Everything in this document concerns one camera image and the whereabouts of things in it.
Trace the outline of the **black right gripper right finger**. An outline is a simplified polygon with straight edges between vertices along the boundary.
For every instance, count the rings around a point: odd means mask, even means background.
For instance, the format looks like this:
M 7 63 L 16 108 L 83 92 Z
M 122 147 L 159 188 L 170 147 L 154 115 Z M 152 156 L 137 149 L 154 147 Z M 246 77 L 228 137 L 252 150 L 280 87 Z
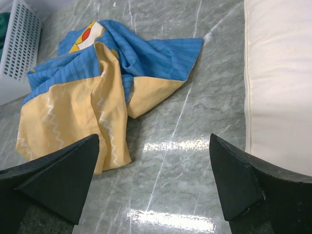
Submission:
M 233 234 L 310 234 L 312 178 L 259 159 L 215 134 L 210 161 Z

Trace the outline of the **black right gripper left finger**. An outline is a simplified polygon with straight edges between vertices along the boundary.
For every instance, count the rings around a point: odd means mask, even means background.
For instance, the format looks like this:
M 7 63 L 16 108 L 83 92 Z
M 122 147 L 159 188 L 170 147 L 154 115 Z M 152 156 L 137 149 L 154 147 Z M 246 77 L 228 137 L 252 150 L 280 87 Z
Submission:
M 97 134 L 0 172 L 2 234 L 70 234 L 99 154 Z

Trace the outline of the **yellow and blue pillowcase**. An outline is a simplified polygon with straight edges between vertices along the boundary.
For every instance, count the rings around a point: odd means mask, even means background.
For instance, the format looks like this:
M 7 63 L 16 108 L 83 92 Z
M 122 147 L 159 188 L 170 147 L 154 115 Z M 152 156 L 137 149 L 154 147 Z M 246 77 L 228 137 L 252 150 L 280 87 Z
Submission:
M 179 89 L 203 43 L 202 38 L 144 40 L 114 20 L 68 32 L 57 57 L 27 73 L 31 93 L 21 108 L 16 151 L 34 160 L 96 134 L 95 174 L 129 164 L 128 118 Z

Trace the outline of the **cream white pillow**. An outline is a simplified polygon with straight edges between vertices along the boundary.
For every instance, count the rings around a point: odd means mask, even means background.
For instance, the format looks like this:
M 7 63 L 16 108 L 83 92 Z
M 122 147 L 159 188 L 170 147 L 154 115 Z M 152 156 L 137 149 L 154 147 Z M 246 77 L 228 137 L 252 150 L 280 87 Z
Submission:
M 312 3 L 247 0 L 246 152 L 312 174 Z

